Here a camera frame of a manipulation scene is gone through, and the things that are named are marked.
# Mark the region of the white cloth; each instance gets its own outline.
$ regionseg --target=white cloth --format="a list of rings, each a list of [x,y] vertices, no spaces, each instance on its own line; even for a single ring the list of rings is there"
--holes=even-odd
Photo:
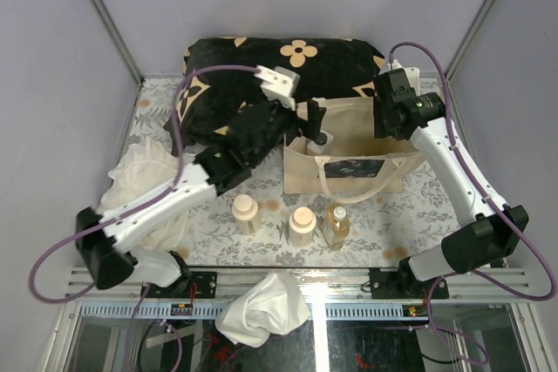
[[[270,333],[287,335],[309,318],[296,279],[276,271],[217,315],[215,326],[232,343],[259,348]]]
[[[192,160],[184,155],[185,164]],[[101,198],[99,213],[135,200],[156,186],[173,178],[178,168],[173,157],[158,141],[146,137],[143,144],[132,144],[109,173],[111,188]],[[149,250],[168,251],[179,246],[186,231],[188,211],[158,226],[140,245]]]

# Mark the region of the pillow with flower pattern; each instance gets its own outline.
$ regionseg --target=pillow with flower pattern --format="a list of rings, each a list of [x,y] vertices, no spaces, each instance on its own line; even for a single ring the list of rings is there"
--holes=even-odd
[[[297,102],[310,98],[373,96],[372,80],[384,56],[357,39],[222,37],[201,39],[184,54],[183,73],[217,64],[277,66],[300,75]],[[266,100],[261,80],[244,71],[216,71],[195,77],[177,106],[183,145],[213,144],[245,105]],[[165,129],[171,132],[170,119]],[[173,155],[178,150],[173,141]]]

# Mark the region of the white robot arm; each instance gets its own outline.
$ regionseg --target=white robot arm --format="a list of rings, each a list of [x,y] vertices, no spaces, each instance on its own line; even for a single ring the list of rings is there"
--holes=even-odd
[[[446,127],[446,107],[436,93],[417,95],[403,68],[374,80],[374,135],[407,139],[421,151],[452,202],[460,229],[434,248],[399,263],[398,279],[405,288],[432,278],[471,270],[511,254],[519,237],[486,203],[457,160],[458,147],[474,177],[488,196],[523,231],[528,216],[522,206],[511,208],[487,182],[458,136],[455,145]]]
[[[298,76],[282,68],[272,71],[260,66],[258,70],[255,76],[262,80],[268,101],[243,108],[230,123],[223,141],[198,154],[193,164],[183,168],[179,179],[104,214],[91,208],[78,214],[77,231],[117,220],[76,240],[97,288],[108,289],[130,279],[171,287],[171,294],[183,293],[190,277],[184,260],[175,252],[146,250],[138,243],[161,222],[242,183],[283,136],[288,141],[300,135],[317,139],[325,109],[311,100],[308,120],[297,117],[293,92]],[[165,191],[167,195],[156,204],[147,204]],[[136,213],[119,218],[134,208]]]

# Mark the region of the white bottle cap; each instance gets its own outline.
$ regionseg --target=white bottle cap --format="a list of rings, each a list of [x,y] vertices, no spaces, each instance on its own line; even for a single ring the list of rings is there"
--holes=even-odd
[[[335,221],[343,221],[347,216],[347,210],[342,206],[336,206],[333,210],[333,218]]]
[[[233,208],[240,215],[248,215],[254,209],[254,200],[248,195],[238,195],[233,203]]]
[[[296,211],[293,213],[293,223],[298,228],[309,227],[312,224],[313,220],[314,213],[306,206],[296,209]]]

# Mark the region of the beige tote bag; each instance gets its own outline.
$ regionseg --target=beige tote bag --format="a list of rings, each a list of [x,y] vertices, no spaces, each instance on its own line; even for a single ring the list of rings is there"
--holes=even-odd
[[[402,178],[425,160],[410,141],[374,138],[372,98],[317,101],[327,109],[322,130],[333,136],[331,155],[306,155],[309,141],[304,137],[285,146],[284,192],[325,193],[341,204],[367,200],[379,192],[402,192]],[[300,104],[298,115],[307,118],[306,104]]]

